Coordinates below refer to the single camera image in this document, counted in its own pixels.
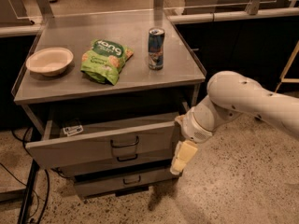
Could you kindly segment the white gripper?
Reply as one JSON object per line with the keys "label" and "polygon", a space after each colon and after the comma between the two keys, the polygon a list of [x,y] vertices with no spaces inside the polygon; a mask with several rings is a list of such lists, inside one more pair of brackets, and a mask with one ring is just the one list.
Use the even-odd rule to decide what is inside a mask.
{"label": "white gripper", "polygon": [[179,175],[197,152],[198,146],[195,143],[204,143],[213,136],[215,117],[208,108],[194,106],[185,115],[177,116],[175,122],[179,124],[183,137],[187,139],[178,142],[171,162],[170,172]]}

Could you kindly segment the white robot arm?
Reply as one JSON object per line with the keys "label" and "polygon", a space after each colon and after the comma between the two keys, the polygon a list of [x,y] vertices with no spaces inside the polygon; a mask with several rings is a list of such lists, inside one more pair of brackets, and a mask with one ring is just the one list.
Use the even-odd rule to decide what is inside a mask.
{"label": "white robot arm", "polygon": [[299,138],[299,99],[264,89],[236,72],[221,71],[208,81],[206,97],[186,114],[176,117],[183,139],[177,143],[170,172],[180,175],[199,145],[216,129],[249,114],[284,133]]}

